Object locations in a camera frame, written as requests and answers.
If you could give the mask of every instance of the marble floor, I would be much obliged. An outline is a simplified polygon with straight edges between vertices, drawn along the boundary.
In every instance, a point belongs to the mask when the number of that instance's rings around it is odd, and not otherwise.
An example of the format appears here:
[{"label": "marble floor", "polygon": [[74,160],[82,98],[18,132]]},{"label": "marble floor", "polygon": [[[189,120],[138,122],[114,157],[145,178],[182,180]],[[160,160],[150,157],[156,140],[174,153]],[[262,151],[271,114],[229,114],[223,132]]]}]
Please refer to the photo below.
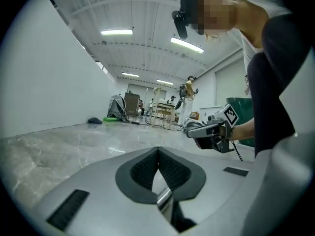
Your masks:
[{"label": "marble floor", "polygon": [[[49,190],[81,168],[137,149],[164,146],[215,158],[239,160],[236,152],[201,150],[181,131],[122,122],[80,124],[0,140],[2,182],[12,198],[32,208]],[[238,145],[244,161],[254,161],[253,149]],[[162,190],[165,183],[156,176]]]}]

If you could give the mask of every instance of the ceiling light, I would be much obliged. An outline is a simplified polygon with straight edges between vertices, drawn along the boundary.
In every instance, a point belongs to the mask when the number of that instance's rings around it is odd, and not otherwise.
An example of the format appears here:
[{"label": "ceiling light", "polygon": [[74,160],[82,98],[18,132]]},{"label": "ceiling light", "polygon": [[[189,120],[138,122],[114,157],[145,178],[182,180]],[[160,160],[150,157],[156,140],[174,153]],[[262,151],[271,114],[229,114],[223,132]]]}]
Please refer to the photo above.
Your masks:
[{"label": "ceiling light", "polygon": [[185,46],[185,47],[187,47],[189,49],[192,49],[192,50],[194,50],[196,52],[199,52],[199,53],[203,53],[205,51],[205,50],[203,50],[203,49],[201,49],[201,48],[199,48],[199,47],[197,47],[195,45],[189,44],[189,43],[187,43],[185,41],[182,41],[182,40],[174,38],[174,37],[171,38],[171,42],[175,43],[175,44],[178,44],[178,45]]},{"label": "ceiling light", "polygon": [[128,75],[128,76],[133,76],[133,77],[139,77],[139,75],[136,74],[131,74],[131,73],[122,73],[124,75]]},{"label": "ceiling light", "polygon": [[161,83],[165,83],[165,84],[170,84],[170,85],[173,85],[173,84],[174,84],[174,83],[171,83],[171,82],[161,81],[161,80],[157,80],[157,82],[161,82]]},{"label": "ceiling light", "polygon": [[103,36],[105,35],[132,35],[131,29],[111,29],[103,30],[100,32]]}]

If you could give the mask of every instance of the ceiling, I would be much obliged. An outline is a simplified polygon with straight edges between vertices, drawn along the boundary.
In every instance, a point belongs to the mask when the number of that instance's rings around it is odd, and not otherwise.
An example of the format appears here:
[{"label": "ceiling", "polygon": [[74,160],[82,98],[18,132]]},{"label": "ceiling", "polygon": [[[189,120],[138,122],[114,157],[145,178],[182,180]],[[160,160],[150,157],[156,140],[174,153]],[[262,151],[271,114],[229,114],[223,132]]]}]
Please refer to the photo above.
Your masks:
[{"label": "ceiling", "polygon": [[[241,49],[237,31],[220,39],[188,29],[187,42],[205,50],[200,54],[171,43],[178,38],[171,13],[179,0],[54,0],[56,9],[90,55],[114,76],[139,75],[136,80],[173,82],[196,77]],[[133,29],[133,35],[102,36],[102,30]]]}]

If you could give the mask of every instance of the white shirt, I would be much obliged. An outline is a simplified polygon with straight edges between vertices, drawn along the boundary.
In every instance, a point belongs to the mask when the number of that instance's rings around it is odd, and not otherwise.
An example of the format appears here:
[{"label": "white shirt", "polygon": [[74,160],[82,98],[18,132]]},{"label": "white shirt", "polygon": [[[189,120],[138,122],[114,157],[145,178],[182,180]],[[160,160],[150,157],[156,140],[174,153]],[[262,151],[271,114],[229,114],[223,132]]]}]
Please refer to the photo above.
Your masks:
[{"label": "white shirt", "polygon": [[[263,8],[269,18],[292,13],[287,9],[282,0],[247,0],[261,8]],[[244,51],[244,65],[247,73],[247,67],[251,59],[256,53],[263,52],[263,49],[254,47],[249,40],[241,33]]]}]

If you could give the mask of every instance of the green panel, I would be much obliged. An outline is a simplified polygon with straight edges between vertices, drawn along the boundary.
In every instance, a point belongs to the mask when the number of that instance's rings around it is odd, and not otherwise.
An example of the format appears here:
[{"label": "green panel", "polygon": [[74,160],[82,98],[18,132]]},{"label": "green panel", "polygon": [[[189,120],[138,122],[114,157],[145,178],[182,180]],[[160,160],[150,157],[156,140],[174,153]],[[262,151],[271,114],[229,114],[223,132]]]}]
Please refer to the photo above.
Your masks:
[{"label": "green panel", "polygon": [[[239,120],[236,125],[243,124],[254,117],[252,109],[252,99],[250,98],[227,98],[228,104],[234,108],[237,113]],[[240,140],[241,144],[254,147],[254,138]]]}]

